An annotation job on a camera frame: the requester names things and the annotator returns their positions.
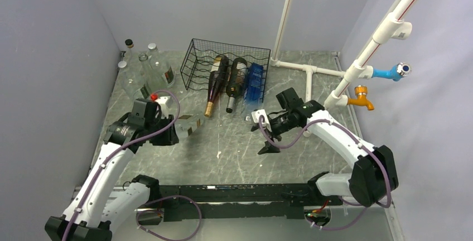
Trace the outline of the bottle black gold cap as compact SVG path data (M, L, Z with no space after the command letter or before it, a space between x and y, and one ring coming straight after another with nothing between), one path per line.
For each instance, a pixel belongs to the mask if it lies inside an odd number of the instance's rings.
M204 122L204 114L195 112L192 114L183 114L176 120L174 126L179 141L192 135Z

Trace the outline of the clear bottle dark neck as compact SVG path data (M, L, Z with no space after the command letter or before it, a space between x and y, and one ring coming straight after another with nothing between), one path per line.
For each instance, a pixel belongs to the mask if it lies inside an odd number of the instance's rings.
M134 72L124 60L118 63L118 68L123 75L122 88L131 100L149 98L150 93L141 74Z

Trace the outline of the blue tinted clear bottle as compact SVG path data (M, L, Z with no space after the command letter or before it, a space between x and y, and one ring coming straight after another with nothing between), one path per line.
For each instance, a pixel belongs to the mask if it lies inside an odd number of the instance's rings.
M143 76L146 80L148 91L150 94L166 89L167 86L163 80L163 78L159 75L159 73L151 66L150 59L148 55L144 52L138 55L139 62L142 65L143 69Z

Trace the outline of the clear bottle silver cap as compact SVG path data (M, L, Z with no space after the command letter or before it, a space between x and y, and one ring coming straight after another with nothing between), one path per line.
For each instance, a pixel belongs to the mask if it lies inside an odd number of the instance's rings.
M166 87L171 88L175 83L175 71L172 66L167 60L162 58L155 43L148 44L148 51L152 68L166 84Z

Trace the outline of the clear bottle blue medallion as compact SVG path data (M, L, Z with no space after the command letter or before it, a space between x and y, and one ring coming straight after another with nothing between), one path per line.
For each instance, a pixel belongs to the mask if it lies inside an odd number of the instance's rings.
M125 40L125 45L126 47L128 48L126 54L127 54L127 62L130 64L131 68L133 70L136 70L138 71L138 73L140 75L143 75L143 70L142 70L142 65L141 63L139 62L139 59L138 59L138 51L136 50L136 48L134 47L134 42L132 39L128 38Z

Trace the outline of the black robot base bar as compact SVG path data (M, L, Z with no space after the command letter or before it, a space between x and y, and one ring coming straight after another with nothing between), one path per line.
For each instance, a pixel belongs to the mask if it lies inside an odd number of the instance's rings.
M328 211L342 204L322 196L315 186L292 184L162 185L144 210L159 210L165 222L185 219L284 217L304 219L313 209Z

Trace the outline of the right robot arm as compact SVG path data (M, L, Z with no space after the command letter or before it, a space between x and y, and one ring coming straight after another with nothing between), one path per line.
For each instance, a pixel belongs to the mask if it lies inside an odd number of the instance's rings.
M392 203L392 191L398 185L393 152L385 145L375 146L341 125L320 103L304 102L294 88L276 96L282 114L270 118L264 109L254 110L252 130L260 130L266 139L259 154L278 153L296 144L303 133L319 137L335 150L351 168L351 173L322 172L308 181L307 197L315 205L328 197L348 196L364 207Z

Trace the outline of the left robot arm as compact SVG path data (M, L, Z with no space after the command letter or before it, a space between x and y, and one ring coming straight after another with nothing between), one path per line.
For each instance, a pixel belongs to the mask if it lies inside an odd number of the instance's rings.
M151 208L162 196L159 181L138 175L111 200L118 178L140 146L179 142L175 116L170 113L172 98L137 99L131 112L111 124L99 157L78 194L61 216L51 216L45 232L51 240L111 240L127 217L141 205ZM151 134L148 140L144 136Z

